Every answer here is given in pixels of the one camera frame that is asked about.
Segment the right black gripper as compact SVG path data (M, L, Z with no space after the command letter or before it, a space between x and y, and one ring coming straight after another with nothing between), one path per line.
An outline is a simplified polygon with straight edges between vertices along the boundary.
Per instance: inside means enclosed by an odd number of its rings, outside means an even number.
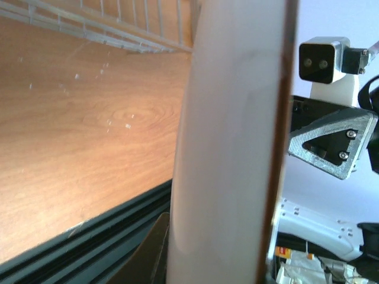
M378 113L293 97L288 154L340 180L356 171L361 154L378 171Z

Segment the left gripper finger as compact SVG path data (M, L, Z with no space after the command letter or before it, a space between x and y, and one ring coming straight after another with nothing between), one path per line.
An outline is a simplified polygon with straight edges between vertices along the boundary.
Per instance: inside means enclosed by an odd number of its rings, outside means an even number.
M169 221L169 213L165 212L159 216L131 258L111 277L108 283L160 284L166 282Z

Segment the round striped white plate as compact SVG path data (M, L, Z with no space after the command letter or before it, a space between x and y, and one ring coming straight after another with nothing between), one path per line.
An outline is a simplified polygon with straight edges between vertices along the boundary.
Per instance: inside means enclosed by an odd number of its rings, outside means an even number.
M265 283L290 125L297 1L204 1L172 181L168 283Z

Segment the wire metal dish rack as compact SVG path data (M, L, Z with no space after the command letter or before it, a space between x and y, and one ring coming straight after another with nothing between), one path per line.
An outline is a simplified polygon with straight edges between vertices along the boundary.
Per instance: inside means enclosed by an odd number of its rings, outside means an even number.
M1 1L1 16L138 53L191 52L201 1Z

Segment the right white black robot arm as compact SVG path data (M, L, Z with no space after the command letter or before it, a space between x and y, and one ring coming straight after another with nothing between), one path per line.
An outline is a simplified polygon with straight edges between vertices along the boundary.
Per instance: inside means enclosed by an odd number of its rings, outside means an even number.
M377 264L377 114L301 96L291 107L277 243Z

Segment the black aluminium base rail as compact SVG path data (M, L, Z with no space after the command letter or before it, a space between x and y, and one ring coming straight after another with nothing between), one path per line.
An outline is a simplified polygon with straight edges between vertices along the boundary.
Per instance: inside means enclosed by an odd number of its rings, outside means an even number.
M1 283L104 283L169 211L163 184L1 264Z

